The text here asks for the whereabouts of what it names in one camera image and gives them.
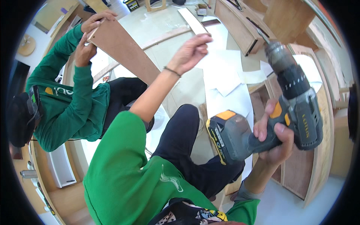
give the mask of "cordless drill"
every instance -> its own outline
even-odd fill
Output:
[[[259,29],[258,32],[267,43],[265,54],[283,94],[269,116],[267,136],[263,142],[251,132],[246,118],[233,111],[227,110],[208,119],[209,136],[224,165],[280,145],[281,141],[274,132],[278,122],[294,131],[294,143],[300,150],[314,149],[323,139],[323,121],[316,92],[310,87],[303,70],[285,45],[270,42]]]

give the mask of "drill handle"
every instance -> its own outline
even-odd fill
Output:
[[[248,137],[249,152],[259,153],[259,152],[269,151],[272,148],[281,145],[281,141],[278,139],[278,137],[274,132],[275,123],[273,123],[272,119],[269,119],[269,122],[267,124],[267,136],[263,142],[259,141],[259,139],[256,138],[253,133],[249,135]]]

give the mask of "drill bit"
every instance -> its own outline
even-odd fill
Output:
[[[270,41],[269,41],[269,39],[265,36],[265,34],[264,34],[259,28],[257,28],[256,30],[257,30],[257,32],[262,36],[262,38],[265,40],[265,42],[266,42],[268,45],[270,45]]]

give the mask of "green shirt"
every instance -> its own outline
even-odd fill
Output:
[[[73,87],[55,82],[82,35],[80,24],[67,32],[42,59],[26,83],[26,91],[32,85],[39,88],[44,115],[34,135],[47,152],[54,151],[69,138],[96,141],[103,131],[110,86],[99,84],[93,89],[91,65],[75,67]]]
[[[119,113],[103,136],[83,180],[96,224],[147,224],[174,197],[217,210],[171,162],[159,156],[148,162],[145,140],[144,123],[128,111]],[[228,220],[254,224],[259,202],[236,203],[226,214]]]

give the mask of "bracelet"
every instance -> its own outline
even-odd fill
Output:
[[[178,74],[177,72],[173,71],[172,69],[169,69],[167,66],[164,66],[163,69],[166,69],[166,70],[168,70],[168,71],[170,71],[170,72],[173,72],[173,73],[175,73],[176,75],[178,75],[179,77],[181,77],[180,74]]]

